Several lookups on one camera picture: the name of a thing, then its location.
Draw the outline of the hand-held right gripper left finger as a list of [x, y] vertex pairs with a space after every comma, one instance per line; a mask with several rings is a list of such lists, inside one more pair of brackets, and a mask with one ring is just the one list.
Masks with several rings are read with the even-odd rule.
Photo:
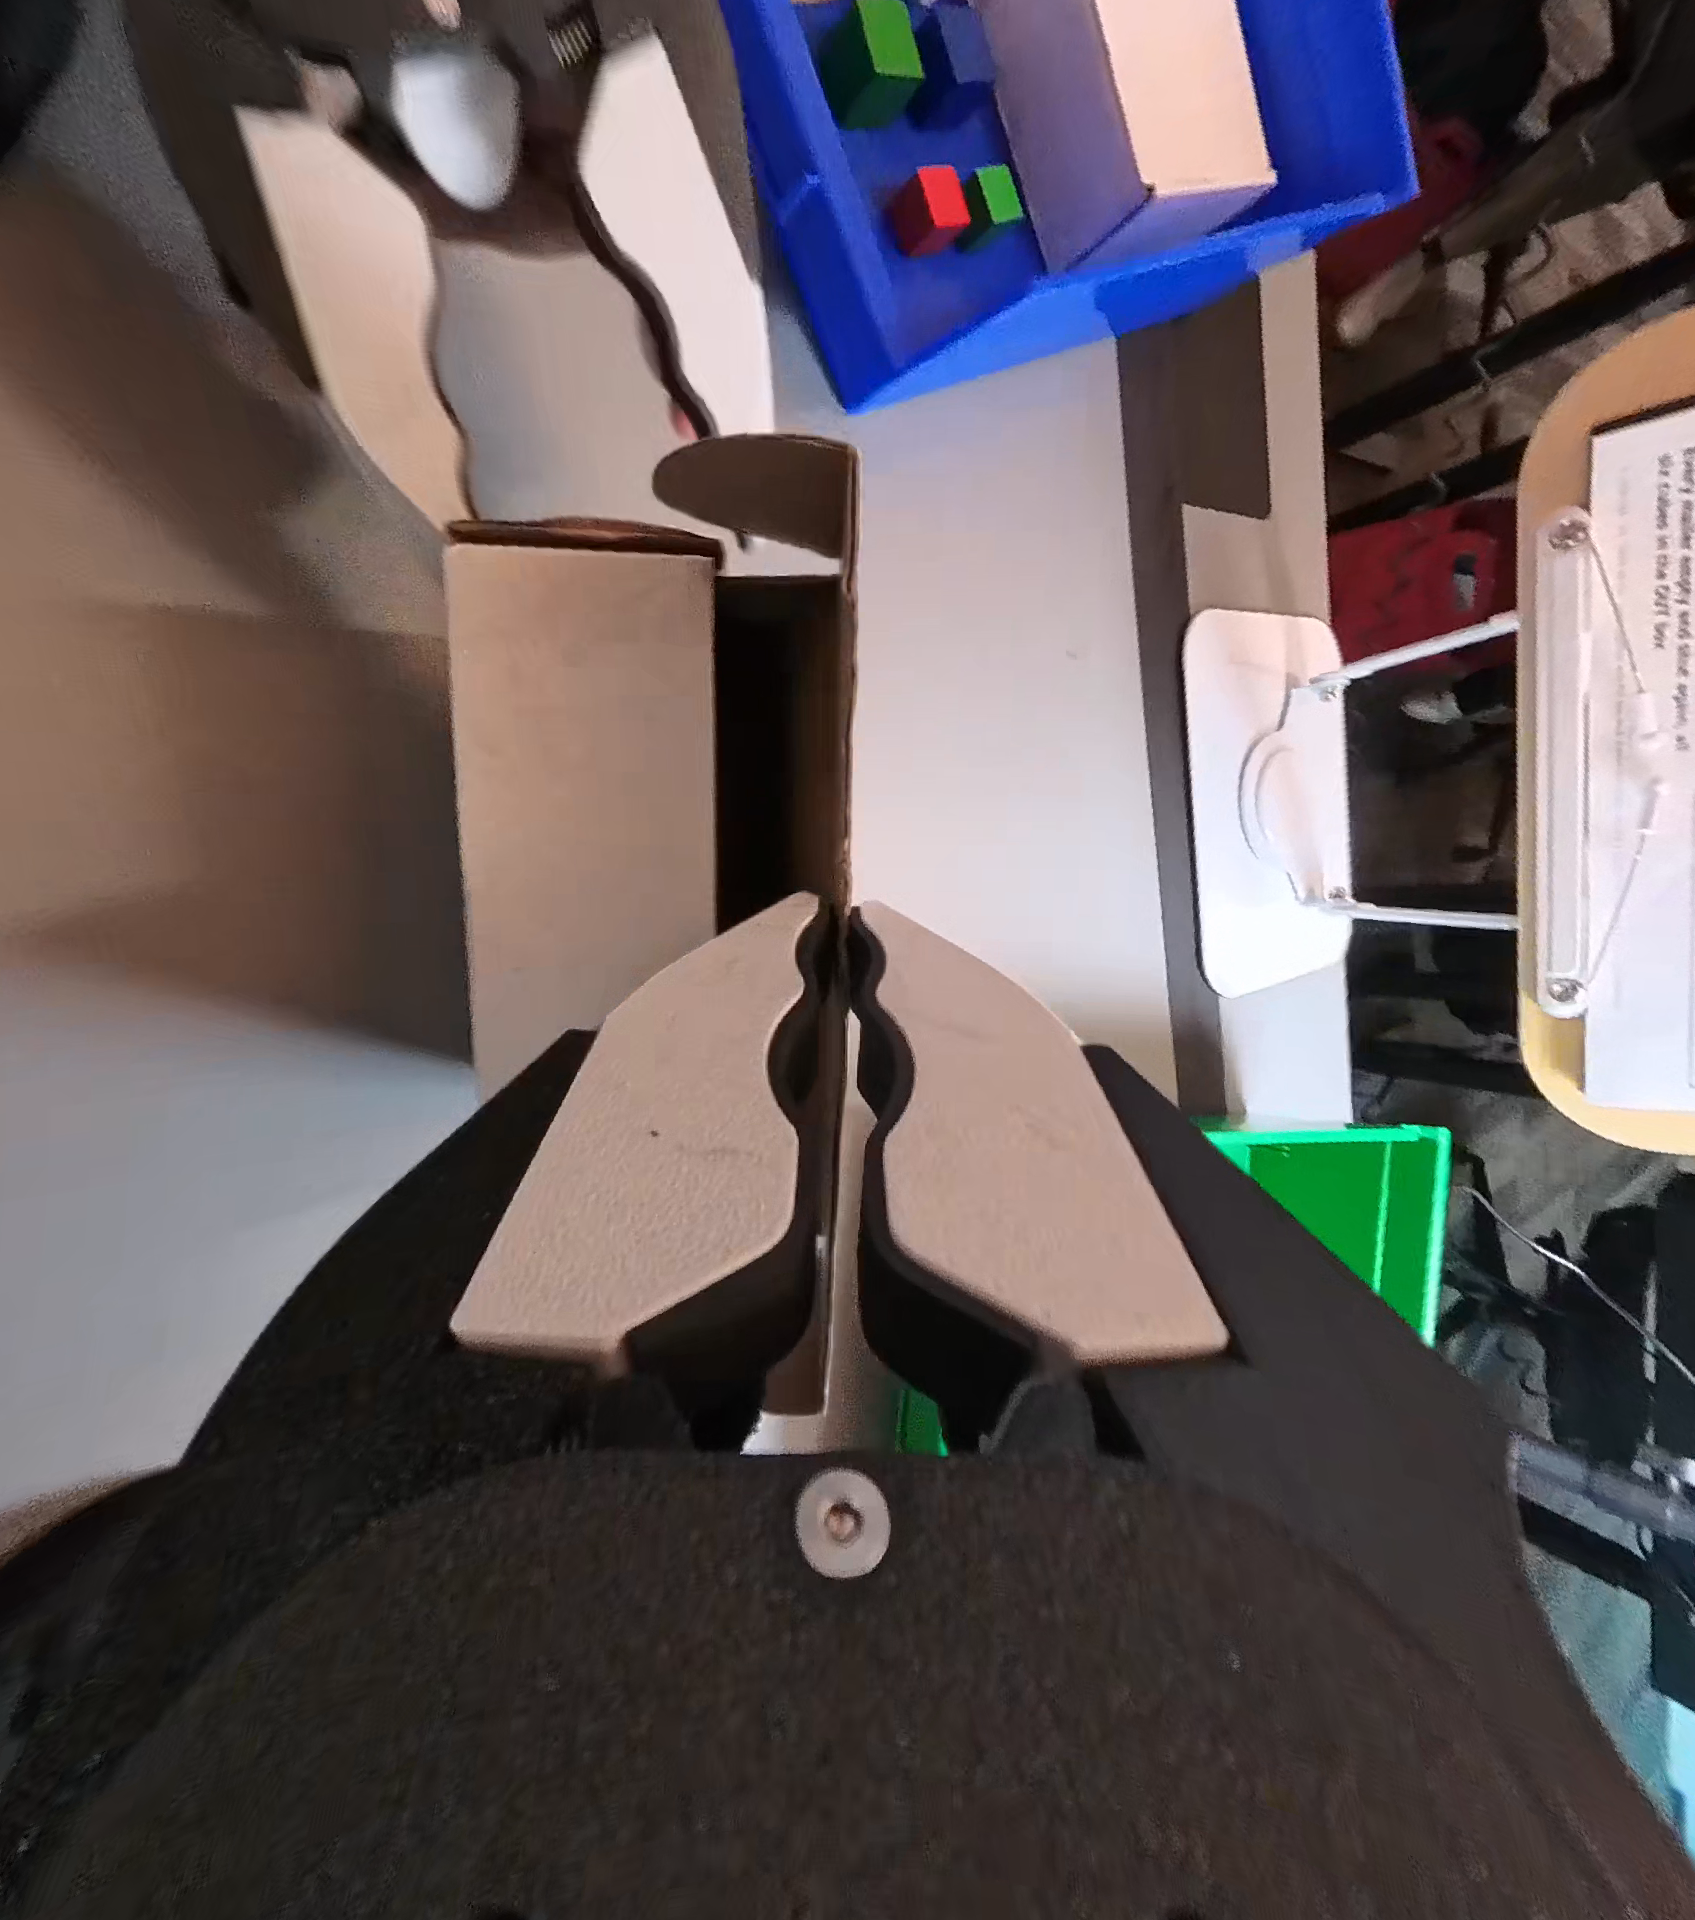
[[831, 936], [793, 892], [619, 1001], [451, 1312], [463, 1347], [761, 1379], [799, 1343]]

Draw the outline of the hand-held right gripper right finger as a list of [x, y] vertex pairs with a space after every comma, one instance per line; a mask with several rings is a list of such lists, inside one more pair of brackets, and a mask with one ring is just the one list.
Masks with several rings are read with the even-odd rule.
[[1073, 1030], [885, 903], [847, 928], [859, 1323], [947, 1419], [1031, 1379], [1221, 1356], [1229, 1331]]

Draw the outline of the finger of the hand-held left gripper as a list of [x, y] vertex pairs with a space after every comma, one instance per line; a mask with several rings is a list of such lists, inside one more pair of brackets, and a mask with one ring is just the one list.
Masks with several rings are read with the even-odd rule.
[[427, 518], [465, 518], [465, 440], [433, 365], [437, 283], [417, 205], [303, 110], [235, 107], [319, 390]]
[[771, 432], [763, 282], [651, 25], [605, 42], [573, 159], [581, 228], [633, 301], [673, 412], [699, 440]]

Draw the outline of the blue plastic bin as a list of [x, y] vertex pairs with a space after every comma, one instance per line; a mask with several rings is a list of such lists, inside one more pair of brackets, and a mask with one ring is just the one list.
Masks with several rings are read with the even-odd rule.
[[1079, 273], [1047, 273], [1027, 208], [1025, 228], [977, 251], [901, 258], [883, 204], [915, 167], [1005, 164], [1017, 176], [995, 96], [951, 129], [913, 125], [907, 110], [881, 129], [835, 125], [813, 51], [847, 6], [719, 10], [773, 249], [851, 414], [1179, 319], [1415, 188], [1391, 6], [1245, 2], [1275, 170], [1251, 210], [1175, 251]]

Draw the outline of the white cardboard box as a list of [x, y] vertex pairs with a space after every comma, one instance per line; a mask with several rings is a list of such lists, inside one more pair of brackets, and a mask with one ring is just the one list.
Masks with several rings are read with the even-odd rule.
[[445, 533], [471, 1060], [493, 1096], [787, 895], [851, 898], [859, 456], [685, 444], [659, 519]]
[[1049, 275], [1195, 244], [1275, 185], [1233, 2], [977, 2]]

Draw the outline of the red cube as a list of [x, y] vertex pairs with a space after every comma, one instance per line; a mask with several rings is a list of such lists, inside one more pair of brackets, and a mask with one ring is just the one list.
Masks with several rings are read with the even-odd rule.
[[953, 249], [971, 224], [957, 165], [917, 165], [885, 200], [883, 225], [903, 259], [919, 261]]

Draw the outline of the green plastic bin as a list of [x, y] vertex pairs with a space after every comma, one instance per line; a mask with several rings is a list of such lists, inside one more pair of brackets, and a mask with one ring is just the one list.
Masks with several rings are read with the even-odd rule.
[[[1423, 1343], [1451, 1145], [1437, 1128], [1195, 1131]], [[913, 1123], [867, 1140], [859, 1187], [859, 1328], [945, 1419], [979, 1426], [1035, 1373], [1133, 1373], [1237, 1343], [1187, 1235], [1111, 1116], [993, 1131]]]

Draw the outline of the blue cube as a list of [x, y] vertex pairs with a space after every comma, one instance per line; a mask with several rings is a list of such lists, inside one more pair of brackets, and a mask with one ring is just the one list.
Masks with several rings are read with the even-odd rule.
[[921, 3], [909, 15], [921, 83], [907, 117], [927, 131], [959, 128], [995, 96], [997, 65], [983, 21], [965, 2]]

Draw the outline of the white metal stand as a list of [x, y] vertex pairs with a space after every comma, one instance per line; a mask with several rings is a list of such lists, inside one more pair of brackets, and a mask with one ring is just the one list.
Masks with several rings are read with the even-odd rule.
[[1517, 916], [1353, 892], [1343, 694], [1519, 632], [1513, 612], [1347, 661], [1321, 617], [1197, 612], [1181, 648], [1197, 962], [1225, 999], [1337, 966], [1357, 921], [1511, 933]]

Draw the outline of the clear clip bar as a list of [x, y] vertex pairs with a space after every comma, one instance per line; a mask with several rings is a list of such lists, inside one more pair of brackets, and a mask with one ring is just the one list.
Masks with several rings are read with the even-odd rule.
[[1582, 505], [1533, 549], [1535, 994], [1581, 1022], [1656, 831], [1672, 748]]

